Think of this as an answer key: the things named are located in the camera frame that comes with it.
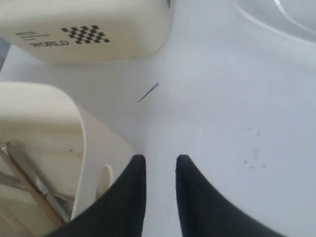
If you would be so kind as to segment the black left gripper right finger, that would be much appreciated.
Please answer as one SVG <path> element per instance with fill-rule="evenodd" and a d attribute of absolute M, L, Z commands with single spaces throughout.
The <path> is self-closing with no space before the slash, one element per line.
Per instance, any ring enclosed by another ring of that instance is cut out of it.
<path fill-rule="evenodd" d="M 176 162 L 176 197 L 184 237 L 277 237 L 225 199 L 188 155 Z"/>

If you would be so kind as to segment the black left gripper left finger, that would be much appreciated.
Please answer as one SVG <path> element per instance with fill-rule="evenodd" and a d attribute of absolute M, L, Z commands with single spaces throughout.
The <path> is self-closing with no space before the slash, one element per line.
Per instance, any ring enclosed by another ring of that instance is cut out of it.
<path fill-rule="evenodd" d="M 49 237 L 140 237 L 146 211 L 146 160 L 134 155 L 119 178 L 87 210 Z"/>

